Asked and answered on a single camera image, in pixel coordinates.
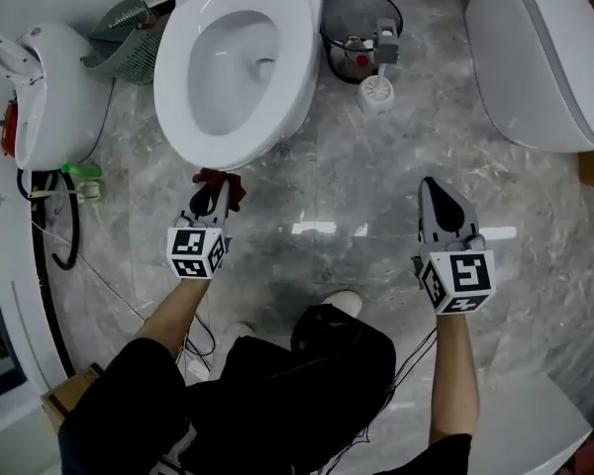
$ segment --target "forearm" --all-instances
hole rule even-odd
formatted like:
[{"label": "forearm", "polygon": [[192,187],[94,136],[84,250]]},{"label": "forearm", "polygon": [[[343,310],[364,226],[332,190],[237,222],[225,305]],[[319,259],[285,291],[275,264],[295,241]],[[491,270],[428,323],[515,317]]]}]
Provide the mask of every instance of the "forearm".
[{"label": "forearm", "polygon": [[438,349],[430,443],[451,434],[473,434],[479,414],[477,377],[464,315],[438,315]]},{"label": "forearm", "polygon": [[210,280],[182,280],[146,320],[135,337],[147,337],[176,357]]}]

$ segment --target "toilet brush holder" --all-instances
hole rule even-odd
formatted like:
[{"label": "toilet brush holder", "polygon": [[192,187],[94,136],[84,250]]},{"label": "toilet brush holder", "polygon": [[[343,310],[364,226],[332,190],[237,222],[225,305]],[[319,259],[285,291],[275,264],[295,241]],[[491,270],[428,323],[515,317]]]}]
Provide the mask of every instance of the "toilet brush holder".
[{"label": "toilet brush holder", "polygon": [[366,116],[379,116],[394,107],[394,87],[385,77],[371,75],[358,85],[356,101]]}]

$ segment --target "white cable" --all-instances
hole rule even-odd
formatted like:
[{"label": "white cable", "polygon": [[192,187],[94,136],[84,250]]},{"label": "white cable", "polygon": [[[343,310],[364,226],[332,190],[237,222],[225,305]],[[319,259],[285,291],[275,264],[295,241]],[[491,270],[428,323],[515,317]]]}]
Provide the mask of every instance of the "white cable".
[{"label": "white cable", "polygon": [[[49,231],[45,231],[44,229],[42,229],[38,224],[36,224],[33,220],[31,220],[31,223],[36,226],[40,231],[42,231],[44,234],[47,234],[49,236],[51,236],[52,238],[57,239],[58,241],[63,242],[64,244],[67,244],[68,246],[72,246],[72,243],[70,241],[67,241],[66,239],[64,239],[61,236],[58,236],[57,234],[53,234],[50,233]],[[124,305],[126,305],[130,310],[132,310],[132,312],[139,317],[143,322],[146,321],[146,319],[144,319],[137,310],[135,310],[132,306],[130,306],[130,303],[128,303],[128,301],[126,301],[124,298],[122,298],[119,294],[117,294],[117,292],[115,292],[112,287],[110,287],[110,285],[108,285],[106,283],[106,281],[101,277],[101,275],[95,270],[94,267],[92,267],[85,258],[83,258],[81,256],[81,254],[79,252],[77,252],[77,256],[81,259],[81,261],[86,264],[86,267],[88,269],[90,269],[90,271],[92,271],[92,273],[99,279],[99,281],[103,284],[104,287],[106,287],[119,301],[121,301]]]}]

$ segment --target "toilet seat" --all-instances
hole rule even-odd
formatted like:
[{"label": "toilet seat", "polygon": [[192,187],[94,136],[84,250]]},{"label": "toilet seat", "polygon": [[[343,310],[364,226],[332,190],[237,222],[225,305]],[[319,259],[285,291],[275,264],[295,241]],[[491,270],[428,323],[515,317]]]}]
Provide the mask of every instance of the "toilet seat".
[{"label": "toilet seat", "polygon": [[[214,22],[240,11],[272,21],[277,58],[272,76],[248,118],[223,135],[204,132],[189,96],[190,57],[198,38]],[[315,47],[308,0],[187,0],[169,18],[154,73],[154,104],[160,125],[176,151],[188,161],[219,170],[244,165],[281,136],[285,119],[307,84]]]}]

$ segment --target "green basket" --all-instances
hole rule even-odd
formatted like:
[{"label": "green basket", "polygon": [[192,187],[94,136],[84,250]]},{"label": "green basket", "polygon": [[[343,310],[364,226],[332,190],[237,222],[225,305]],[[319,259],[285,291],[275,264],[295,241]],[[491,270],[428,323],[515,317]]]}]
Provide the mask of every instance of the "green basket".
[{"label": "green basket", "polygon": [[139,85],[152,83],[167,18],[156,15],[142,0],[121,2],[88,35],[95,52],[81,62],[93,74]]}]

